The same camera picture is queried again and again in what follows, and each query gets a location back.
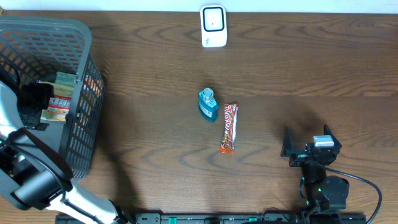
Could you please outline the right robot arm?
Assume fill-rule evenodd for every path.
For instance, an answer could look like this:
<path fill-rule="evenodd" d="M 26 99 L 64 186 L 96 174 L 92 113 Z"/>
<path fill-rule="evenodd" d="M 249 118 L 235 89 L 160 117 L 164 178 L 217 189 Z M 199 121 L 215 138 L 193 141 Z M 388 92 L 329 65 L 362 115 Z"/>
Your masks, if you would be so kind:
<path fill-rule="evenodd" d="M 294 148 L 290 131 L 285 130 L 280 155 L 289 158 L 289 166 L 301 168 L 300 193 L 308 201 L 308 206 L 319 212 L 337 213 L 346 208 L 349 182 L 326 174 L 327 166 L 336 160 L 341 148 L 341 143 L 327 125 L 323 134 L 314 136 L 304 149 Z"/>

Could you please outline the yellow snack bag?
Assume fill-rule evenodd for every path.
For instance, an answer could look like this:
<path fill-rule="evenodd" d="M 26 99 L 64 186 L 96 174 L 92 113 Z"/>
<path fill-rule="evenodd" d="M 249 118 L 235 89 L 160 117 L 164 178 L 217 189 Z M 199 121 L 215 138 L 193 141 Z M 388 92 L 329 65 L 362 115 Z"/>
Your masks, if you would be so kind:
<path fill-rule="evenodd" d="M 47 109 L 42 110 L 40 118 L 47 121 L 66 121 L 74 87 L 43 81 L 39 81 L 39 83 L 52 85 L 54 91 L 54 97 L 50 98 L 49 106 Z"/>

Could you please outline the light blue tissue pack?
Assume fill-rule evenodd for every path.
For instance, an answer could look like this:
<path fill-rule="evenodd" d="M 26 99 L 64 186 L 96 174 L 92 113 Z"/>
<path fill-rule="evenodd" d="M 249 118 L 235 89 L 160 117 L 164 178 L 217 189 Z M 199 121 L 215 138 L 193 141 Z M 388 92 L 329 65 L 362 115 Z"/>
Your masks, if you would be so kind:
<path fill-rule="evenodd" d="M 55 83 L 59 85 L 65 85 L 74 88 L 78 75 L 71 73 L 57 72 Z"/>

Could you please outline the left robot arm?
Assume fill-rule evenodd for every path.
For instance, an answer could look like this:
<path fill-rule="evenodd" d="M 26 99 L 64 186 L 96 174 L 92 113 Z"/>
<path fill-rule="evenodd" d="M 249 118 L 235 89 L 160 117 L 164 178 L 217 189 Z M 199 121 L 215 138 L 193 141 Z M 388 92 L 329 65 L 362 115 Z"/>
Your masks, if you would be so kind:
<path fill-rule="evenodd" d="M 22 122 L 23 115 L 40 119 L 54 96 L 49 83 L 1 77 L 1 194 L 21 210 L 55 210 L 82 223 L 134 223 L 111 200 L 76 183 L 65 159 Z"/>

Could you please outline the teal mouthwash bottle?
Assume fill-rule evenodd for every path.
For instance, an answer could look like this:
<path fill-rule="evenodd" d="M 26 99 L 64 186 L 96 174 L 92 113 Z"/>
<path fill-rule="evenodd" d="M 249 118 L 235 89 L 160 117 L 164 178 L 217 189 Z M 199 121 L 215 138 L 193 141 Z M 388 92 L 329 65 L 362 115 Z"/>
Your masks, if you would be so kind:
<path fill-rule="evenodd" d="M 218 103 L 211 88 L 205 88 L 198 94 L 198 109 L 201 115 L 210 122 L 218 118 Z"/>

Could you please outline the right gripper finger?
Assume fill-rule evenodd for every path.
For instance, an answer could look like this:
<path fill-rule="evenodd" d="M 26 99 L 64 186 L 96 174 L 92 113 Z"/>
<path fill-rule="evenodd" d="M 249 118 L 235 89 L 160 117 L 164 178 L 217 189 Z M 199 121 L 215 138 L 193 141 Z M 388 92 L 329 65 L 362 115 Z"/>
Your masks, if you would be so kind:
<path fill-rule="evenodd" d="M 294 147 L 292 144 L 292 136 L 289 128 L 285 128 L 284 141 L 280 152 L 281 157 L 289 157 L 293 153 Z"/>
<path fill-rule="evenodd" d="M 330 128 L 328 127 L 327 124 L 324 125 L 323 133 L 324 133 L 324 135 L 329 135 L 331 137 L 331 139 L 334 142 L 334 145 L 340 144 L 339 140 L 337 140 L 337 138 L 335 138 L 334 134 L 332 133 L 332 131 L 330 130 Z"/>

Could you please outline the red orange chocolate bar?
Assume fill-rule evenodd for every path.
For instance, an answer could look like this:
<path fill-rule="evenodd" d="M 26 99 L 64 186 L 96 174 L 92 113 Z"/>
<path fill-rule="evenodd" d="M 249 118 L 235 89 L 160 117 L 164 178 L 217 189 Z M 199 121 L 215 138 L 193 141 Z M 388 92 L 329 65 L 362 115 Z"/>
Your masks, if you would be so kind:
<path fill-rule="evenodd" d="M 237 103 L 224 105 L 224 135 L 221 140 L 220 153 L 233 154 L 236 139 Z"/>

